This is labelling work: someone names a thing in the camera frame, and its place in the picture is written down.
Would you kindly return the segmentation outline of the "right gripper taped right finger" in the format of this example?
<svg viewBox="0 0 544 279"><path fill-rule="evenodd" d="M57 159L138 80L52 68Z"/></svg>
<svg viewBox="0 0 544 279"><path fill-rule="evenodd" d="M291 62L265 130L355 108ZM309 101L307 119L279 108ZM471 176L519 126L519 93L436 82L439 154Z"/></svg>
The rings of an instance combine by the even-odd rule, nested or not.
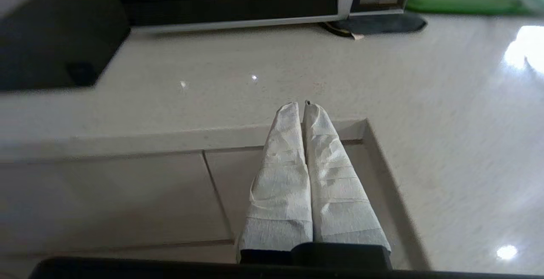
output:
<svg viewBox="0 0 544 279"><path fill-rule="evenodd" d="M309 172L314 241L391 246L328 113L307 101L303 143Z"/></svg>

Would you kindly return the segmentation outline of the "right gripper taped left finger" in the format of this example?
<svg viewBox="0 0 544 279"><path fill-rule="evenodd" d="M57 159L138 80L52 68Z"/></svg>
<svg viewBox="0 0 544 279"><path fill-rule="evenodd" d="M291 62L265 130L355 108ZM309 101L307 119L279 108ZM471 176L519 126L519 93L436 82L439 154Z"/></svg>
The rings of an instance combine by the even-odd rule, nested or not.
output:
<svg viewBox="0 0 544 279"><path fill-rule="evenodd" d="M238 239L240 264L289 265L295 247L313 242L309 173L295 102L276 112L249 203Z"/></svg>

